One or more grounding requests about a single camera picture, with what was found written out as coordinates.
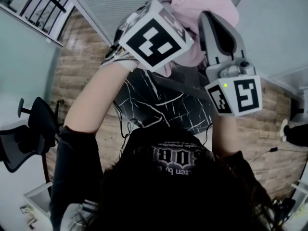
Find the dark hair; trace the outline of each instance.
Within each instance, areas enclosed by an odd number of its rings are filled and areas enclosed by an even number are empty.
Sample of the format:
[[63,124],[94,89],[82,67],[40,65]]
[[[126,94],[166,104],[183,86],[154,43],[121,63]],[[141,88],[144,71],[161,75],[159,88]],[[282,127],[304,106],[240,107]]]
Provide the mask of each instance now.
[[280,231],[271,199],[255,180],[253,188],[217,156],[200,160],[189,177],[160,172],[141,155],[126,155],[107,170],[100,206],[85,230],[159,227]]

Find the pink cloth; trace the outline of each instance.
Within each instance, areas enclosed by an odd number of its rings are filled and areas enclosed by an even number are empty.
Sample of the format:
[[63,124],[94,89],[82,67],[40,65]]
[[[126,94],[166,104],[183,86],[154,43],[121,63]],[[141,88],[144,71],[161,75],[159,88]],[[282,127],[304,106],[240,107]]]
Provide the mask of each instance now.
[[174,59],[182,66],[197,66],[204,59],[204,53],[200,49],[198,30],[198,17],[202,11],[212,11],[232,26],[236,26],[239,21],[239,14],[231,0],[172,0],[171,7],[174,10],[174,17],[183,27],[190,28],[196,34],[190,50]]

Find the black t-shirt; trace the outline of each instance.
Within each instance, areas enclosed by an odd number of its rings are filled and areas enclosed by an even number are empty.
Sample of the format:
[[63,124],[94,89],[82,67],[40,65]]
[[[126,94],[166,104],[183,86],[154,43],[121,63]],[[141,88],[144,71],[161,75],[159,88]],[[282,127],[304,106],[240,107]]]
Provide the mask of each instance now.
[[[55,230],[60,229],[63,214],[71,203],[97,200],[95,196],[103,178],[94,134],[75,132],[65,127],[60,137],[50,204]],[[201,157],[213,160],[213,154],[196,137],[177,128],[134,130],[120,161],[132,154],[152,159],[159,171],[175,177],[189,177]],[[254,185],[256,179],[242,152],[224,158],[224,161],[235,174],[245,178],[248,185]]]

